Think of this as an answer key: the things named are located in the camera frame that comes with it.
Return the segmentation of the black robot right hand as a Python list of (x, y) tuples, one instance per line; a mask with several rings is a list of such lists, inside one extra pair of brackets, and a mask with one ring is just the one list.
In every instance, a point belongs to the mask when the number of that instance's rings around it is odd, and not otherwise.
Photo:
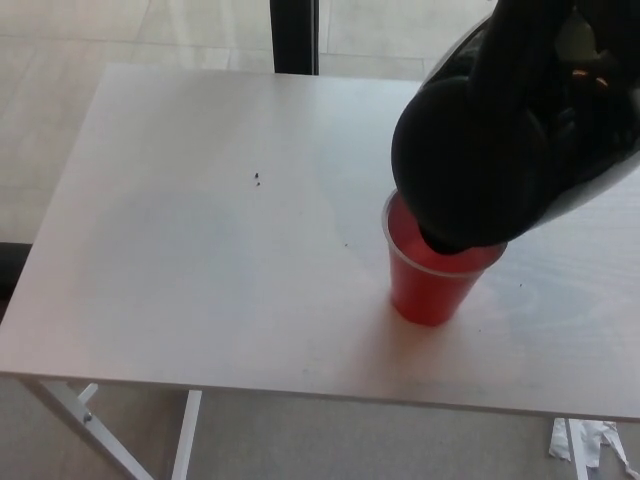
[(550, 144), (562, 187), (590, 182), (639, 152), (639, 77), (605, 54), (559, 62)]

